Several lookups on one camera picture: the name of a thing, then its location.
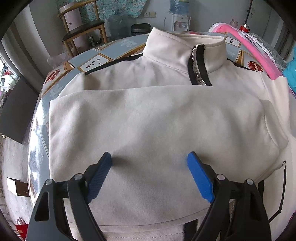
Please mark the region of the wooden chair black seat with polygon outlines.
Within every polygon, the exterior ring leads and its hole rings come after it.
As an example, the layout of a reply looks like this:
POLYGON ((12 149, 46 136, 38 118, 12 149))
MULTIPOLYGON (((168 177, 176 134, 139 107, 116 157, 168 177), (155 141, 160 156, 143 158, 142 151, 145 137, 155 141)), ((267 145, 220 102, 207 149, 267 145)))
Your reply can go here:
POLYGON ((88 34, 88 33, 93 32, 95 30, 99 30, 100 35, 102 37, 102 42, 104 44, 108 43, 107 35, 106 35, 106 31, 105 31, 105 26, 104 26, 105 21, 101 20, 99 17, 99 12, 98 12, 98 7, 96 4, 96 1, 80 1, 78 3, 75 3, 70 8, 60 12, 58 14, 58 17, 62 19, 64 27, 66 29, 66 35, 63 37, 62 42, 63 42, 63 44, 64 44, 64 46, 65 46, 66 50, 68 51, 68 54, 71 58, 73 58, 74 56, 79 54, 77 47, 73 41, 77 37, 81 37, 82 35, 88 34), (91 21, 86 24, 83 24, 77 28, 74 28, 73 30, 69 30, 68 25, 66 23, 65 15, 67 13, 69 13, 70 11, 79 9, 87 4, 93 4, 96 20, 91 21))

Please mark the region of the empty clear water jug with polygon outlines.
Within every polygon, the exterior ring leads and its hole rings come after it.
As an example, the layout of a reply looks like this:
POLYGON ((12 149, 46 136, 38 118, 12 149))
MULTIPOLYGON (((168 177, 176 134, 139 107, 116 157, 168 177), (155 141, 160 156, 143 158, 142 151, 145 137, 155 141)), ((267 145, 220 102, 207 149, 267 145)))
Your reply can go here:
POLYGON ((123 39, 130 35, 128 15, 125 13, 116 12, 108 18, 107 23, 113 40, 123 39))

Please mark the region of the pink floral blanket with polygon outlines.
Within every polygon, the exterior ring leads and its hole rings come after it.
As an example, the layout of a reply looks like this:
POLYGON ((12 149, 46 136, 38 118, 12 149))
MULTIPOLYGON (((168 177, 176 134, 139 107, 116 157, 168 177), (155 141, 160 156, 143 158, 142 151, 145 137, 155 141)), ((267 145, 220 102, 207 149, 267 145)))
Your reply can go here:
POLYGON ((281 71, 278 69, 275 59, 268 52, 265 46, 257 40, 255 37, 244 31, 238 30, 226 23, 216 23, 208 30, 210 33, 230 33, 233 35, 247 50, 253 55, 253 57, 259 62, 262 68, 266 71, 267 75, 275 80, 279 76, 282 76, 281 71))

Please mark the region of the white water dispenser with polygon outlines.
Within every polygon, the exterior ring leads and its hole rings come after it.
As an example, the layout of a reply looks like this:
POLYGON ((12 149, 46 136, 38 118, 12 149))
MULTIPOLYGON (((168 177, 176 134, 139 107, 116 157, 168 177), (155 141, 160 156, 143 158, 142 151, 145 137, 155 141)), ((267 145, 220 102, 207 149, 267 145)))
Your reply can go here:
POLYGON ((189 31, 190 23, 190 16, 176 15, 168 12, 164 19, 164 29, 167 32, 187 32, 189 31))

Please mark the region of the grey curtain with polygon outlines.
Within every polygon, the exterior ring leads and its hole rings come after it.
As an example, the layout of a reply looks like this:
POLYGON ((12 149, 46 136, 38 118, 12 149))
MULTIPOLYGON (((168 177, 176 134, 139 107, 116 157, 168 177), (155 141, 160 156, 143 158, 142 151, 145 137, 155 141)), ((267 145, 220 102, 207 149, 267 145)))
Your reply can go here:
POLYGON ((40 94, 44 78, 25 48, 14 22, 1 39, 1 57, 14 74, 24 78, 30 88, 40 94))

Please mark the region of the black trash bin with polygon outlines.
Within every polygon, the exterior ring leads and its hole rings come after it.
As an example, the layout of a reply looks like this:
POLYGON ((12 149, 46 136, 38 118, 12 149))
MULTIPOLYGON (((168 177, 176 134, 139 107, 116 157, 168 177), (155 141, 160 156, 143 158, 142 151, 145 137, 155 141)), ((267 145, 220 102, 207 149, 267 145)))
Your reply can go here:
POLYGON ((149 23, 137 23, 131 26, 131 35, 142 35, 151 32, 151 25, 149 23))

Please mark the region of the blue water jug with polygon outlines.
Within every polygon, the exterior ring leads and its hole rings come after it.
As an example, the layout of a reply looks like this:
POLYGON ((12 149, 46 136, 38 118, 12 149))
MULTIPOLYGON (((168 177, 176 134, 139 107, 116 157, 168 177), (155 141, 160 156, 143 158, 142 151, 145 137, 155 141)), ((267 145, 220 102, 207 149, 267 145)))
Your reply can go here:
POLYGON ((187 15, 189 13, 188 0, 170 0, 169 12, 175 15, 187 15))

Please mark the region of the cardboard box on floor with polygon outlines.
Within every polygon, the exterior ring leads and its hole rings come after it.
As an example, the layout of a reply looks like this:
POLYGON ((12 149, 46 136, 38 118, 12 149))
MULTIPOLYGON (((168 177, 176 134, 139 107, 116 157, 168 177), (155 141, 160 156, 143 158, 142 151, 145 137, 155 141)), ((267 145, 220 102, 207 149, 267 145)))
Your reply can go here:
POLYGON ((20 180, 9 178, 9 177, 6 179, 6 181, 7 181, 8 190, 15 196, 23 196, 23 197, 30 196, 27 183, 21 182, 20 180))

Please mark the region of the teal floral hanging cloth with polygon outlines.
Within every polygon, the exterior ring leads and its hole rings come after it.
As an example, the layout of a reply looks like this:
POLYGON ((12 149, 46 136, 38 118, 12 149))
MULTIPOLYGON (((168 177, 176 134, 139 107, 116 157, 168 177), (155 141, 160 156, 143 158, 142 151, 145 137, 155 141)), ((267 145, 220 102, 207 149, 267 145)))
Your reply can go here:
MULTIPOLYGON (((112 15, 123 13, 129 18, 137 18, 143 11, 147 1, 146 0, 99 0, 96 1, 99 18, 107 20, 112 15)), ((79 7, 81 19, 84 23, 96 19, 94 3, 79 7)))

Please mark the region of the cream zip-up jacket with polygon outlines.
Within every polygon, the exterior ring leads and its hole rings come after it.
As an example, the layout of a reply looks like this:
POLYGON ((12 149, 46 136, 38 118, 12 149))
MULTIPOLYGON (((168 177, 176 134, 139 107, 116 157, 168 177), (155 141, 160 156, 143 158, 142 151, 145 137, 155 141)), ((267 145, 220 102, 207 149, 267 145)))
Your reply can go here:
POLYGON ((107 240, 183 240, 209 203, 195 152, 229 180, 264 181, 276 240, 295 212, 295 98, 287 79, 238 67, 223 37, 152 29, 143 54, 79 73, 50 102, 49 170, 69 180, 112 156, 90 208, 107 240))

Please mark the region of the patterned blue tablecloth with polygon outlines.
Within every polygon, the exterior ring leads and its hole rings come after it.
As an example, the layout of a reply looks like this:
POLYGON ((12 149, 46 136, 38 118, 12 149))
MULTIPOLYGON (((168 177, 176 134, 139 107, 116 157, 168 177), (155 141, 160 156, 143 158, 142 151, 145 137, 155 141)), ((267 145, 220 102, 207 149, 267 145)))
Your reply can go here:
MULTIPOLYGON (((259 62, 253 55, 230 33, 208 33, 210 36, 221 36, 226 42, 227 58, 236 64, 261 71, 259 62)), ((49 104, 56 99, 63 88, 79 73, 84 73, 96 67, 92 61, 98 57, 104 63, 122 57, 139 55, 142 53, 148 35, 139 35, 113 41, 109 44, 92 48, 76 57, 63 62, 49 72, 42 87, 37 106, 34 111, 29 131, 28 150, 28 186, 30 199, 35 203, 37 196, 49 178, 49 104)))

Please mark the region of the turquoise fabric item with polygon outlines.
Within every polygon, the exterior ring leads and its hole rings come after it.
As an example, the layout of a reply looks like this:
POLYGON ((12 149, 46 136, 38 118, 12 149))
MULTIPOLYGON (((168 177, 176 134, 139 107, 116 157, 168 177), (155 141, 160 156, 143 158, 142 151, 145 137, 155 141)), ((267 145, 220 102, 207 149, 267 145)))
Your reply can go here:
POLYGON ((287 63, 287 67, 283 70, 283 76, 287 78, 288 85, 294 93, 296 93, 296 56, 295 47, 293 48, 293 59, 287 63))

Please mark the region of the red bag on floor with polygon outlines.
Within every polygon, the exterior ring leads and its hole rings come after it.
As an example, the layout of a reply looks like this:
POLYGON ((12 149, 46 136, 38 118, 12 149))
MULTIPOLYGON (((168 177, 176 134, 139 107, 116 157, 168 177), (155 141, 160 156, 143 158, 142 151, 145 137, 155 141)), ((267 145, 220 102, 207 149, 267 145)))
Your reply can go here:
POLYGON ((28 224, 16 224, 16 233, 22 240, 26 240, 28 224))

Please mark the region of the pale cylindrical container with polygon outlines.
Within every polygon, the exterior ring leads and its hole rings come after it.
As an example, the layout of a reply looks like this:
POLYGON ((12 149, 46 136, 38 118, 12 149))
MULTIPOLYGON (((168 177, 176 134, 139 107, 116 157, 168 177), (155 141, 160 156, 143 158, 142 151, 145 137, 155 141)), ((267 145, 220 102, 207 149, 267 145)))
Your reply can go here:
MULTIPOLYGON (((70 8, 71 6, 73 6, 76 3, 77 3, 77 1, 65 4, 64 6, 59 8, 59 12, 61 13, 65 10, 67 10, 68 8, 70 8)), ((74 30, 75 28, 83 25, 79 9, 74 9, 74 10, 66 13, 64 15, 64 17, 65 17, 67 26, 69 28, 69 31, 74 30)), ((86 39, 85 35, 77 37, 76 39, 73 40, 73 42, 79 52, 85 51, 88 47, 87 39, 86 39)))

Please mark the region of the dark low cabinet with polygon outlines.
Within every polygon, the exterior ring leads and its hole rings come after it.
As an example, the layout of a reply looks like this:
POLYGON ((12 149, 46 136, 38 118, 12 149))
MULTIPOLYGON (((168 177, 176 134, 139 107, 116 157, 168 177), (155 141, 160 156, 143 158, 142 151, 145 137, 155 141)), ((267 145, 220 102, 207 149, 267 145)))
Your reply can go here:
POLYGON ((1 109, 1 133, 21 144, 37 100, 38 93, 34 87, 21 77, 1 109))

